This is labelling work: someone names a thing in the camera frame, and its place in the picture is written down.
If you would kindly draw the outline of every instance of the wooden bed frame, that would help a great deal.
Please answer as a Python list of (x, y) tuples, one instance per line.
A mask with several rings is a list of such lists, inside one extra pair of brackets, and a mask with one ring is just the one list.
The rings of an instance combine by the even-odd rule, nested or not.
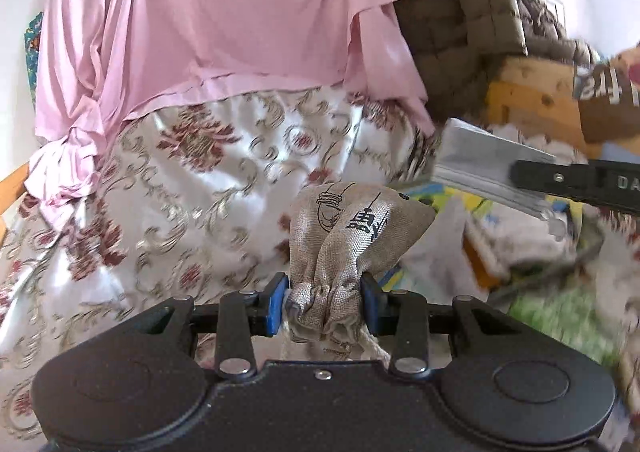
[[(29, 164), (25, 163), (15, 172), (0, 181), (0, 215), (5, 213), (7, 209), (27, 191), (24, 188), (24, 182), (28, 174)], [(4, 241), (5, 235), (6, 224), (2, 217), (0, 217), (0, 244)]]

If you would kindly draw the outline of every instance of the crumpled pink cloth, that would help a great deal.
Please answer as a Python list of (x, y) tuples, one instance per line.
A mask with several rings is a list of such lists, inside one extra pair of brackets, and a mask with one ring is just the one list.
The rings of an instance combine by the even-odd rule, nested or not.
[(393, 1), (49, 0), (27, 190), (62, 229), (124, 120), (253, 90), (344, 82), (431, 132)]

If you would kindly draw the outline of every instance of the black device with white lettering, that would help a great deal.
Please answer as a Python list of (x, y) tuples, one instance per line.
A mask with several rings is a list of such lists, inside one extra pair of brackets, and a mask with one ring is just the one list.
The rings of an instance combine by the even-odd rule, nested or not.
[(600, 160), (588, 165), (516, 161), (510, 178), (520, 189), (640, 215), (640, 165)]
[[(49, 361), (33, 408), (56, 452), (596, 451), (615, 399), (596, 362), (462, 296), (430, 305), (360, 281), (378, 361), (266, 362), (251, 336), (280, 326), (287, 276), (219, 305), (167, 300)], [(213, 369), (193, 360), (216, 333)], [(430, 335), (452, 362), (429, 366)]]

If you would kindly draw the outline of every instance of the screw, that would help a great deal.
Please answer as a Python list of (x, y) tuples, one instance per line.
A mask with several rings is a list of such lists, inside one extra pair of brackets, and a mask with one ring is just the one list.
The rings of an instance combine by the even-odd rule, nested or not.
[(400, 358), (396, 360), (396, 371), (404, 374), (420, 374), (427, 370), (427, 364), (420, 358)]
[(251, 371), (251, 364), (244, 358), (227, 358), (220, 362), (220, 371), (233, 376), (246, 374)]
[(330, 380), (332, 377), (334, 377), (334, 375), (331, 374), (331, 371), (324, 370), (316, 371), (315, 376), (318, 380)]

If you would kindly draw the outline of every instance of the puffer jacket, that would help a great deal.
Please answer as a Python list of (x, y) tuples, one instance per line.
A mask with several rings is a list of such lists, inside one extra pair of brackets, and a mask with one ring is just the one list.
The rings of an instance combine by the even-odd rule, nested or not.
[(396, 14), (436, 122), (476, 120), (505, 56), (591, 66), (597, 53), (567, 38), (543, 0), (401, 0)]

